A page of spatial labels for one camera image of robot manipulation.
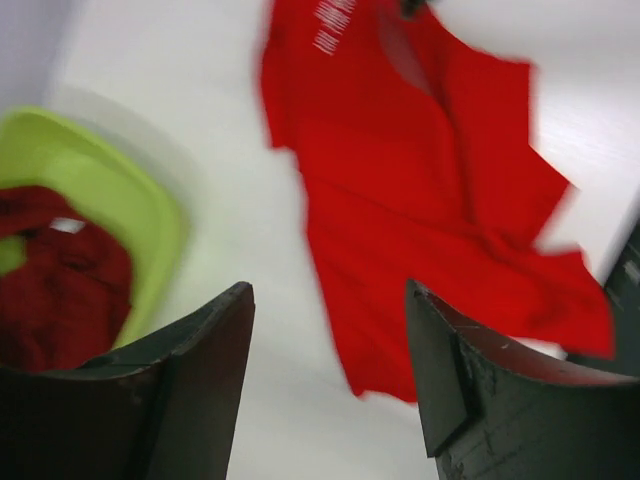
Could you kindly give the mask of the bright red t-shirt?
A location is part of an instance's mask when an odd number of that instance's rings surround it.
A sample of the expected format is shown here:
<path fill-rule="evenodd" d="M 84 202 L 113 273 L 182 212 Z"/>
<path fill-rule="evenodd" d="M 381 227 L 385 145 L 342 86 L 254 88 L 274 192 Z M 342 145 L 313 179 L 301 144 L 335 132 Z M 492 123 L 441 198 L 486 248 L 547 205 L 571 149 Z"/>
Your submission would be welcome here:
<path fill-rule="evenodd" d="M 582 252 L 537 244 L 570 185 L 531 146 L 531 73 L 465 44 L 430 8 L 404 20 L 395 1 L 272 4 L 260 65 L 270 142 L 297 160 L 353 394 L 415 401 L 411 279 L 506 336 L 613 354 Z"/>

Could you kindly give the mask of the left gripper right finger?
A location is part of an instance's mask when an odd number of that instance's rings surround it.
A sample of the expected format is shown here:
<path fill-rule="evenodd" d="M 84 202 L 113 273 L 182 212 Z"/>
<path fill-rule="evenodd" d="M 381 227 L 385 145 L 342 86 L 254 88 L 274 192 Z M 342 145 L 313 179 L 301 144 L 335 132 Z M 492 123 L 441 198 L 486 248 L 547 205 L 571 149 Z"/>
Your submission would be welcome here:
<path fill-rule="evenodd" d="M 427 455 L 442 479 L 639 475 L 639 381 L 559 360 L 416 281 L 407 335 Z"/>

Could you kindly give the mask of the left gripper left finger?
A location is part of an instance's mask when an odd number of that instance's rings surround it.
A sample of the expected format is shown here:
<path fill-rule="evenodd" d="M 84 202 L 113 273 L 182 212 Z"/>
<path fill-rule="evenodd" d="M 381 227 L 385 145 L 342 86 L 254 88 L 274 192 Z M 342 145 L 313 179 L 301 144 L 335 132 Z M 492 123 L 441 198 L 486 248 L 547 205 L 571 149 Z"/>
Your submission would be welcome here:
<path fill-rule="evenodd" d="M 5 479 L 223 479 L 254 324 L 239 282 L 79 368 L 1 372 Z"/>

